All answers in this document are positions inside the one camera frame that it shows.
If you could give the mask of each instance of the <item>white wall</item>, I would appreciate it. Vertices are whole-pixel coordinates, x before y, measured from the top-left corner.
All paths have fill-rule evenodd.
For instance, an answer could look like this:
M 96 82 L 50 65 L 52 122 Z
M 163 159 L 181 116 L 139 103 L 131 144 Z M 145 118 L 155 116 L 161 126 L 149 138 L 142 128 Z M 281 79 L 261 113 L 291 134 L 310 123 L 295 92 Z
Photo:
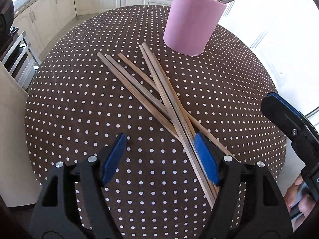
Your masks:
M 8 207 L 36 203 L 41 191 L 26 145 L 27 96 L 0 62 L 0 194 Z

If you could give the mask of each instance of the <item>silver bolt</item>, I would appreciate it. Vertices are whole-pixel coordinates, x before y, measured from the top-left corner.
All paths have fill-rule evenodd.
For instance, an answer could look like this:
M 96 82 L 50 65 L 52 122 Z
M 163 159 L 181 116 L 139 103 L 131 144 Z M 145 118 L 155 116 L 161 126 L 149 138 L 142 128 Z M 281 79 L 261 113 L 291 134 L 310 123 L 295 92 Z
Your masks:
M 88 159 L 87 159 L 90 163 L 93 163 L 97 160 L 97 157 L 96 156 L 90 156 Z
M 61 168 L 63 166 L 63 162 L 59 161 L 55 164 L 55 167 Z
M 293 136 L 297 135 L 297 133 L 298 133 L 297 129 L 293 129 L 293 130 L 291 131 L 291 134 L 292 134 Z
M 232 161 L 232 157 L 231 156 L 224 156 L 224 160 L 226 162 L 231 162 Z
M 258 167 L 263 168 L 265 167 L 265 163 L 262 161 L 257 162 Z

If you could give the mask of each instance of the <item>polka dot tablecloth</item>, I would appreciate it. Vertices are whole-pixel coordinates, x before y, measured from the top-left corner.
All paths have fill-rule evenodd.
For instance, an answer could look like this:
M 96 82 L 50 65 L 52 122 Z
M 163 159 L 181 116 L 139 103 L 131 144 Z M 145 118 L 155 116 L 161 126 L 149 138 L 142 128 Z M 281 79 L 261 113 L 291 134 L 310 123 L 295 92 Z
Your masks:
M 286 137 L 266 119 L 260 103 L 276 91 L 252 51 L 217 26 L 204 53 L 172 51 L 163 42 L 169 7 L 138 5 L 102 13 L 78 25 L 51 50 L 30 88 L 25 126 L 30 161 L 42 184 L 57 161 L 71 165 L 98 153 L 115 136 L 127 149 L 103 188 L 124 238 L 197 238 L 210 207 L 180 142 L 154 118 L 97 57 L 111 55 L 158 99 L 159 94 L 118 58 L 122 53 L 150 75 L 138 48 L 147 42 L 185 109 L 237 159 L 262 160 L 275 178 Z M 77 202 L 90 228 L 80 184 Z M 232 227 L 238 226 L 241 184 Z

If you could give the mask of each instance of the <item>human hand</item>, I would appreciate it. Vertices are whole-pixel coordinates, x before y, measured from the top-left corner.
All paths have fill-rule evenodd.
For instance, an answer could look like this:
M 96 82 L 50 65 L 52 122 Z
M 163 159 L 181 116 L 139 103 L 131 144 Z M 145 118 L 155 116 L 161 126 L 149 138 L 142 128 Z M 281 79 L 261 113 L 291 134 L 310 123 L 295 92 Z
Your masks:
M 284 196 L 284 200 L 286 202 L 288 211 L 290 213 L 291 207 L 293 207 L 294 203 L 296 202 L 297 195 L 298 195 L 298 187 L 303 182 L 301 175 L 298 176 L 296 181 L 288 188 L 286 195 Z M 314 208 L 316 202 L 310 195 L 304 195 L 300 200 L 298 207 L 303 215 L 299 217 L 294 225 L 294 230 L 296 230 L 302 222 L 309 216 L 310 212 Z

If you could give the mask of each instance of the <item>pink cup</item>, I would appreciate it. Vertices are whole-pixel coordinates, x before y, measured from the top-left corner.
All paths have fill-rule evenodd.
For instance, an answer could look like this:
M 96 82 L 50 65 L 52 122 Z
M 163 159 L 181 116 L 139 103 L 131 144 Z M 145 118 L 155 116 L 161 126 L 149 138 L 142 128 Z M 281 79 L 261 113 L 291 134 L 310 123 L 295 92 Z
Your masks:
M 164 42 L 186 56 L 203 53 L 226 4 L 216 0 L 173 0 Z

